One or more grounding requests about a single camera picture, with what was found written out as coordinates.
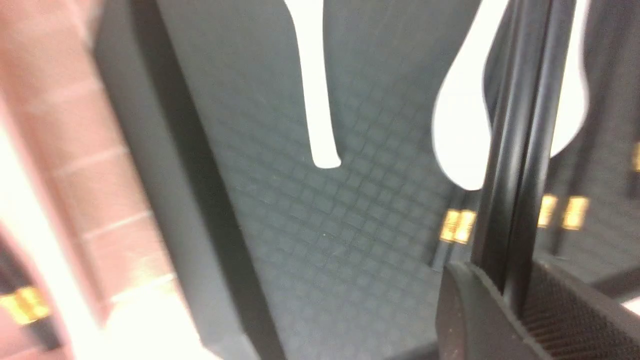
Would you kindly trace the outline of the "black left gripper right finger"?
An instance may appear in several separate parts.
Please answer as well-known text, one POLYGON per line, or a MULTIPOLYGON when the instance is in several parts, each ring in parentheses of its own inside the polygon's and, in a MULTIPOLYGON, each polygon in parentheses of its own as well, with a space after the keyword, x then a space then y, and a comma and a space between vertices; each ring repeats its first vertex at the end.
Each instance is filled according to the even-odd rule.
POLYGON ((553 360, 637 360, 636 313, 564 269, 532 267, 521 322, 553 360))

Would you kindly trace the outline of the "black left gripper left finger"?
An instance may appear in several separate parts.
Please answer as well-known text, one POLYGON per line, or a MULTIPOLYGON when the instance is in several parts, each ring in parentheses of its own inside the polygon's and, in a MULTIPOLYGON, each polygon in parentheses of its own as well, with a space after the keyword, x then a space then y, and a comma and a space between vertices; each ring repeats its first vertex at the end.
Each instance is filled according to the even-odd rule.
POLYGON ((442 272, 436 313, 441 360, 550 360, 493 281, 470 263, 442 272))

